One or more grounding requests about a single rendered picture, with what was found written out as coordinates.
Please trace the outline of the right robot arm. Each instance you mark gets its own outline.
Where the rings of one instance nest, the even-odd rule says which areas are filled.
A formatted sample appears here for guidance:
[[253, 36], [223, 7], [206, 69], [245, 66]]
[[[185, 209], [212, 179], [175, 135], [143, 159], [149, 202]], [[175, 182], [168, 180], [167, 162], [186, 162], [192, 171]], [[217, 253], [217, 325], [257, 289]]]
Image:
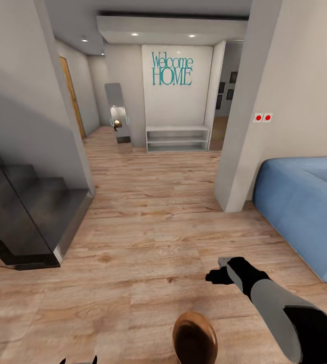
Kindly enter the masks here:
[[327, 314], [274, 282], [242, 257], [219, 257], [205, 280], [234, 283], [249, 297], [284, 355], [295, 364], [327, 364]]

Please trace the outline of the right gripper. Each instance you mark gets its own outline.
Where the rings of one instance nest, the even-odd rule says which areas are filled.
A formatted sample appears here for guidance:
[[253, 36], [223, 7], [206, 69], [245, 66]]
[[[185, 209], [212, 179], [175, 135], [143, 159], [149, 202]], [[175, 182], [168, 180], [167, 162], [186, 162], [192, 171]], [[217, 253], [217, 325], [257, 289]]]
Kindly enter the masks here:
[[224, 276], [224, 268], [211, 270], [205, 278], [206, 281], [213, 284], [225, 284], [230, 285], [230, 282], [226, 280]]

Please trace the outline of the trash can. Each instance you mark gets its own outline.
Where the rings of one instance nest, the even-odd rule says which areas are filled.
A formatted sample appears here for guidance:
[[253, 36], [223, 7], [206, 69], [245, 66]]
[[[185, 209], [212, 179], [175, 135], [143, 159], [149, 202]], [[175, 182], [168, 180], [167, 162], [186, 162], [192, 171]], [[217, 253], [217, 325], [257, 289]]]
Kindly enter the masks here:
[[172, 342], [180, 364], [215, 364], [217, 360], [215, 330], [201, 313], [183, 313], [174, 324]]

